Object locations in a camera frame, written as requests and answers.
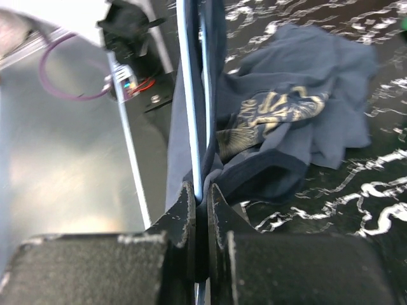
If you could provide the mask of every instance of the black and white marble countertop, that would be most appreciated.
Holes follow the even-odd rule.
[[[173,4],[170,10],[175,11]],[[339,170],[311,166],[292,202],[245,206],[260,232],[358,234],[377,241],[407,298],[407,42],[400,30],[407,2],[386,0],[226,1],[227,71],[268,44],[289,22],[377,48],[381,68],[366,112],[373,143],[349,149]]]

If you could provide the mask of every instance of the folded fabric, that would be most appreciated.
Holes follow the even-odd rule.
[[[277,30],[267,47],[243,59],[236,74],[227,74],[222,72],[223,14],[213,19],[218,22],[216,35],[209,33],[221,41],[212,49],[218,52],[212,54],[217,71],[217,149],[205,185],[216,182],[229,204],[283,203],[301,187],[311,163],[338,168],[347,147],[369,145],[364,110],[368,82],[378,66],[375,51],[318,27],[289,24]],[[191,56],[199,61],[197,54]],[[190,179],[185,104],[179,73],[169,139],[167,208],[176,202],[182,181]],[[205,114],[197,116],[204,119]]]

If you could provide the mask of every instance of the clothing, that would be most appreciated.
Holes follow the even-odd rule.
[[[206,186],[217,183],[231,205],[246,200],[284,203],[301,187],[311,163],[338,168],[347,147],[369,145],[364,109],[368,81],[378,66],[375,51],[318,27],[289,24],[277,30],[266,48],[244,58],[236,74],[226,74],[224,7],[219,1],[212,6],[217,6],[209,32],[210,54],[216,59],[211,77],[217,132],[212,150],[203,157],[203,180]],[[202,125],[200,52],[196,41],[191,45]],[[178,71],[166,208],[176,202],[181,182],[191,179],[183,76]],[[198,129],[204,145],[204,127]]]

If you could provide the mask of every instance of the purple cable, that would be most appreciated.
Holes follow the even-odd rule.
[[[61,37],[60,39],[50,43],[44,53],[44,55],[41,57],[41,60],[39,62],[39,80],[41,84],[43,85],[44,89],[49,93],[54,95],[55,97],[62,98],[62,99],[67,99],[67,100],[74,100],[74,101],[87,101],[87,100],[94,100],[96,98],[102,97],[105,95],[107,92],[110,91],[110,86],[107,86],[107,88],[103,89],[101,92],[99,92],[96,95],[91,95],[91,96],[76,96],[76,95],[71,95],[68,93],[61,92],[57,90],[50,82],[48,79],[48,76],[46,75],[45,72],[45,65],[46,61],[48,59],[48,56],[50,56],[50,53],[53,49],[55,49],[56,46],[59,44],[63,43],[64,41],[75,37],[76,34],[70,33],[64,37]]]

